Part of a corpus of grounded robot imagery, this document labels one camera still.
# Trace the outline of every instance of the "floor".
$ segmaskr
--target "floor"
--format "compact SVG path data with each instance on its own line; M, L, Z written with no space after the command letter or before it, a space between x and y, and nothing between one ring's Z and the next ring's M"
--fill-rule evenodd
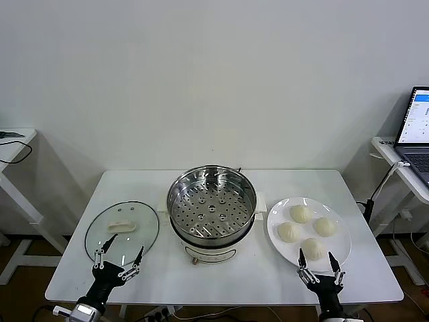
M415 264L419 267L422 276L429 280L429 256L417 250L409 239L401 239L404 247L413 258ZM12 240L9 247L0 247L0 270L4 268L7 261L15 251L20 240ZM386 239L379 241L381 249L385 255L393 255L394 252ZM58 255L57 251L46 241L33 241L29 250L29 255ZM0 286L0 315L4 322L12 321L32 321L32 316L36 309L42 305L57 304L50 303L44 298L44 293L48 283L55 271L55 268L38 268L38 267L19 267L8 285ZM429 295L424 295L422 290L424 286L415 286L408 277L403 268L394 268L393 272L399 280L402 288L420 305L420 307L429 313ZM71 304L61 303L64 307L69 307ZM134 322L144 316L146 312L152 310L153 307L134 306L127 309L126 320ZM119 306L113 305L109 307L109 311L119 313ZM185 307L179 313L179 317L195 317L201 314L214 313L221 311L223 308L216 307ZM280 316L283 322L294 321L317 321L316 311L313 307L273 307L273 310ZM424 314L417 306L408 298L405 297L400 303L394 304L378 304L369 305L367 310L372 314L375 322L389 321L409 321L420 322L426 321ZM272 312L265 307L245 307L229 312L243 321L276 321ZM370 322L370 318L364 311L359 312L359 316L365 322ZM63 321L61 317L55 317L50 312L40 311L35 320L36 322L47 321ZM227 317L217 319L219 322L233 321Z

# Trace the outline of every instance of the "white table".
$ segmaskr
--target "white table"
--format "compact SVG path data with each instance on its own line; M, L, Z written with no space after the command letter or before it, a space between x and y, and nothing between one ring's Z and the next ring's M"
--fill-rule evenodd
M92 220L122 201L143 201L157 209L183 171L106 171L52 277L45 297L74 302L93 283L84 237ZM346 304L400 301L397 283L373 234L335 170L243 170L270 209L286 197L309 197L332 207L351 232L352 252L343 269ZM110 303L150 305L316 305L296 267L283 259L266 234L266 219L256 221L243 249L220 264L192 265L170 223L163 221L152 249L143 257L141 274L115 288Z
M35 129L0 129L0 131L17 132L24 135L24 138L3 138L0 143L10 141L21 141L29 144L36 136ZM6 162L12 161L24 148L20 143L7 144L0 146L0 159ZM58 231L46 221L39 211L16 189L12 182L3 174L3 170L9 166L7 163L0 162L0 187L22 208L23 215L28 223L32 225L42 236L44 236L59 252L63 253L67 246L67 241ZM8 245L7 238L0 234L2 245ZM26 256L24 255L31 240L25 239L18 246L14 255L6 265L0 275L0 285L6 285L12 277L18 266L53 266L59 261L59 256Z
M373 146L389 165L401 160L401 157L396 153L393 147L394 143L395 138L393 137L375 137L372 139ZM429 188L411 168L399 168L395 173L398 174L410 191L407 194L399 192L393 195L387 203L387 206L373 215L373 218L371 218L369 222L369 226L373 230L374 236L378 236L395 219L398 213L410 212L413 208L420 205L420 203L429 204ZM423 246L427 242L429 242L429 233L421 237L417 244ZM387 257L390 266L405 267L414 284L425 285L421 274L410 260L401 242L390 240L390 244L397 253L397 256Z

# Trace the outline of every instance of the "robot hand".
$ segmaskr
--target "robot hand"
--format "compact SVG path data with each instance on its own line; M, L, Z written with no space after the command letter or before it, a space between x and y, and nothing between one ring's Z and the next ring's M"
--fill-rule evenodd
M338 294L343 290L343 277L345 272L342 272L340 265L331 252L328 253L329 262L334 276L325 276L313 274L307 268L306 258L300 248L300 258L298 259L299 269L297 270L302 282L309 290L316 293L320 310L322 313L319 316L319 321L361 321L351 319L344 311L338 299Z
M95 281L84 297L78 299L73 311L62 307L55 307L54 315L69 317L70 322L95 322L106 311L105 304L111 291L118 286L123 286L128 280L140 273L140 262L144 247L142 246L132 267L125 271L122 267L104 261L104 255L110 248L116 233L107 240L101 249L95 250L93 276Z

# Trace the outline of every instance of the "stainless steel steamer basket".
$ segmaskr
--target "stainless steel steamer basket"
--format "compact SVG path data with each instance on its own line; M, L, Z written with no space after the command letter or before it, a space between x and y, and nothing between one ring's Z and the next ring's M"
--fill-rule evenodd
M251 229L256 192L240 172L226 166L200 166L171 185L167 209L174 231L199 248L235 244Z

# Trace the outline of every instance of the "steamed bun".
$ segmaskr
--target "steamed bun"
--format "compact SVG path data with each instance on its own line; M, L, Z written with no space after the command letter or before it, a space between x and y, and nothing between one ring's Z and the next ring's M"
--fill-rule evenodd
M308 206L293 206L290 209L290 217L297 223L306 223L313 217L312 210Z
M322 217L316 220L314 223L314 228L319 235L322 237L330 237L336 231L336 225L334 221L329 218Z
M279 236L287 243L294 243L300 239L300 226L296 223L282 223L277 228Z
M301 244L302 251L306 258L318 260L325 257L327 251L325 246L316 238L308 238Z

